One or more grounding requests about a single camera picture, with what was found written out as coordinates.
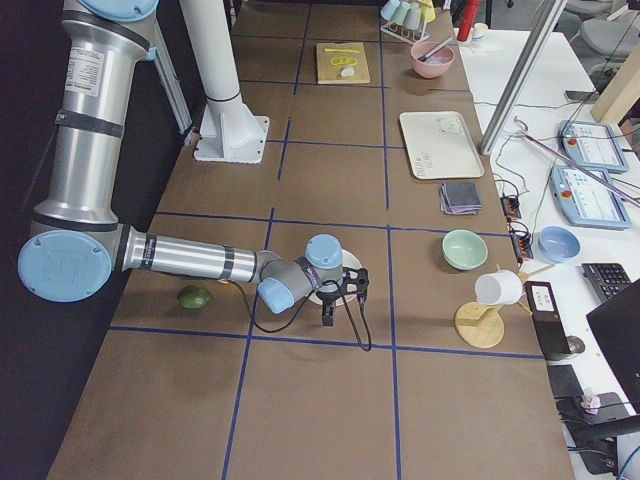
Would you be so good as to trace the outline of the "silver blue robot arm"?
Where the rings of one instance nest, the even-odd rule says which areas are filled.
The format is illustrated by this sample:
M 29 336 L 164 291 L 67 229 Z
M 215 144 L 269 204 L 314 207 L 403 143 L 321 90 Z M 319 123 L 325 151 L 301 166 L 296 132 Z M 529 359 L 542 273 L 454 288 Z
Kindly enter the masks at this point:
M 322 321 L 337 303 L 367 297 L 368 273 L 344 263 L 339 241 L 312 237 L 286 261 L 251 251 L 142 233 L 113 213 L 111 198 L 135 65 L 154 59 L 172 71 L 153 1 L 68 1 L 70 37 L 63 104 L 48 197 L 33 210 L 18 274 L 33 294 L 75 302 L 95 294 L 114 271 L 140 269 L 183 277 L 253 283 L 274 313 L 317 297 Z

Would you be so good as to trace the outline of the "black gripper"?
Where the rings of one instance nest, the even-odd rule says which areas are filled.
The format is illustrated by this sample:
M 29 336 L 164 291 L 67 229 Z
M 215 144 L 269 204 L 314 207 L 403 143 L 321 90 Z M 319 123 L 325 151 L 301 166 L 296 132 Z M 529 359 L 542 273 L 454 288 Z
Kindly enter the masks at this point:
M 348 271 L 351 268 L 344 268 L 342 277 L 339 280 L 325 280 L 322 283 L 322 287 L 319 290 L 319 298 L 322 300 L 322 325 L 333 326 L 334 325 L 334 308 L 338 301 L 347 303 L 345 298 L 346 286 L 348 285 L 349 274 Z M 359 302 L 359 305 L 363 307 L 366 303 Z

